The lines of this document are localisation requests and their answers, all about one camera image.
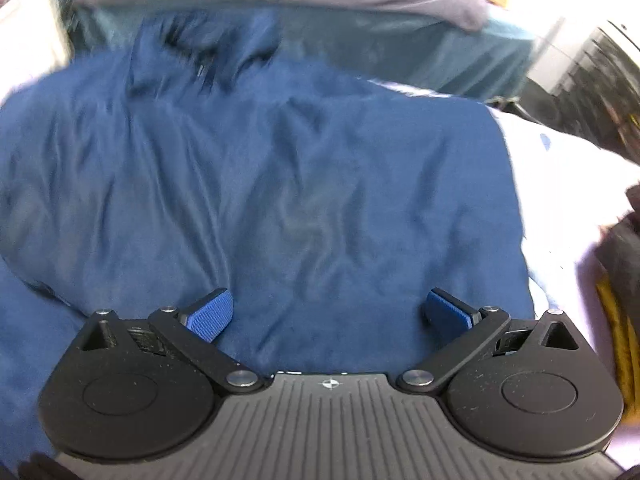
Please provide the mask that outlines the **lavender floral bed sheet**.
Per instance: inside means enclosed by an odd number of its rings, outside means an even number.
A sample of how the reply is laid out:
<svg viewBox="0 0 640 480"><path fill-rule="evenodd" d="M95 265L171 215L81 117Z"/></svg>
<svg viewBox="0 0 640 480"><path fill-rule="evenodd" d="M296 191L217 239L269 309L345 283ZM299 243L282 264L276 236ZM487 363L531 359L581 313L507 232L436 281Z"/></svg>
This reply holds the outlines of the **lavender floral bed sheet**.
<svg viewBox="0 0 640 480"><path fill-rule="evenodd" d="M326 357L382 380L439 349L422 312L433 288L510 325L492 356L441 392L384 398L370 423L398 445L407 431L458 434L441 464L470 453L500 477L576 466L600 455L623 414L620 390L568 312L578 310L577 259L597 223L623 208L587 171L590 143L453 96L372 86L372 125L345 140L363 175L348 182L336 236L342 263L324 308L335 321Z"/></svg>

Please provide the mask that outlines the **grey mattress teal skirt bed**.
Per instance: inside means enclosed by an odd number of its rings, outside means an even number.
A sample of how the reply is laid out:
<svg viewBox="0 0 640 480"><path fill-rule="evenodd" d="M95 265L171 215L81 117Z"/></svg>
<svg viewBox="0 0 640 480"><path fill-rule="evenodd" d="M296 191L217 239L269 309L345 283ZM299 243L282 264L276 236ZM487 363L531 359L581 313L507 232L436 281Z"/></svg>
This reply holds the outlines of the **grey mattress teal skirt bed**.
<svg viewBox="0 0 640 480"><path fill-rule="evenodd" d="M79 52L128 44L171 9L268 10L281 47L377 80L481 101L518 95L534 40L485 0L58 0Z"/></svg>

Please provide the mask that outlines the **navy blue jacket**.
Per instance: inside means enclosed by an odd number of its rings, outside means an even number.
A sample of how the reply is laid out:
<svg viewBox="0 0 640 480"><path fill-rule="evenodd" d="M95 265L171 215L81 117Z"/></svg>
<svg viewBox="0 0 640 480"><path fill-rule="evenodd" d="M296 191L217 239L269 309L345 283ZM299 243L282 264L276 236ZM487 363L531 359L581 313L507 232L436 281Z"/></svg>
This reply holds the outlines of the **navy blue jacket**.
<svg viewBox="0 0 640 480"><path fill-rule="evenodd" d="M1 107L1 459L49 445L37 396L86 318L212 290L253 370L398 374L433 288L531 318L490 110L279 48L269 12L169 13Z"/></svg>

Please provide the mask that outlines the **dark yellow clothing pile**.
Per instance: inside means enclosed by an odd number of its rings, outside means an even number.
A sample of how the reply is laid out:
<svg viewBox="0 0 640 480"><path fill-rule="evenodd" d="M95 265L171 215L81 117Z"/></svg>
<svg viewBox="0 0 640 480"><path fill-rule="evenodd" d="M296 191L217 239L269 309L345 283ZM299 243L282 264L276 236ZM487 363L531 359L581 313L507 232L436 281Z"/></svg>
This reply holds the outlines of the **dark yellow clothing pile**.
<svg viewBox="0 0 640 480"><path fill-rule="evenodd" d="M626 191L631 212L610 226L597 246L603 274L596 289L611 332L623 423L639 425L639 185Z"/></svg>

